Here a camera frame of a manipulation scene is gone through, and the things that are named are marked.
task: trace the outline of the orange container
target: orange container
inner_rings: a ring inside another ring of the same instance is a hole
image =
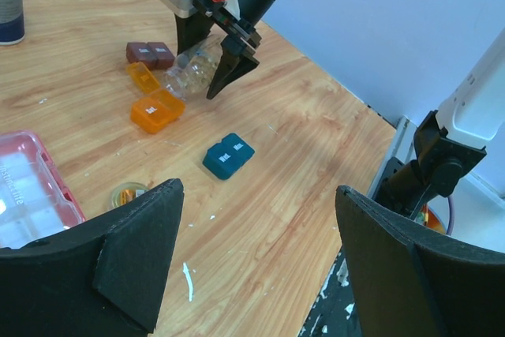
[[[184,102],[161,88],[155,76],[142,62],[129,65],[126,71],[137,87],[148,94],[133,104],[130,115],[132,122],[147,133],[154,134],[182,115]]]
[[[158,80],[142,62],[134,62],[126,67],[126,72],[144,94],[150,94],[161,88]]]
[[[158,90],[136,101],[132,106],[130,118],[147,133],[154,134],[168,123],[177,120],[184,108],[185,104],[167,90]]]

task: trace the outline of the wooden table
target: wooden table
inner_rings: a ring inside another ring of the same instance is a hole
[[[0,132],[38,133],[88,218],[123,182],[184,183],[155,335],[296,336],[341,246],[335,189],[367,190],[393,128],[259,24],[255,72],[147,135],[129,120],[140,93],[125,73],[125,45],[162,40],[175,50],[170,11],[158,0],[24,8],[26,40],[0,47]],[[230,132],[256,154],[221,182],[201,161]]]

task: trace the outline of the clear plastic bottle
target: clear plastic bottle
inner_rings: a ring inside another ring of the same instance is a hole
[[[179,54],[174,65],[165,72],[166,89],[183,100],[206,91],[223,54],[222,40],[221,36],[210,35]]]

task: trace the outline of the pink plastic container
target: pink plastic container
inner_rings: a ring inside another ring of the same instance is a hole
[[[83,223],[40,139],[20,131],[0,136],[0,247],[19,249]]]

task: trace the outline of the plastic bottle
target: plastic bottle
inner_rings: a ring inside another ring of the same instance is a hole
[[[23,38],[23,0],[0,0],[0,45],[14,45]]]
[[[179,54],[165,72],[166,89],[183,100],[206,91],[223,54],[222,40],[221,36],[211,35]]]

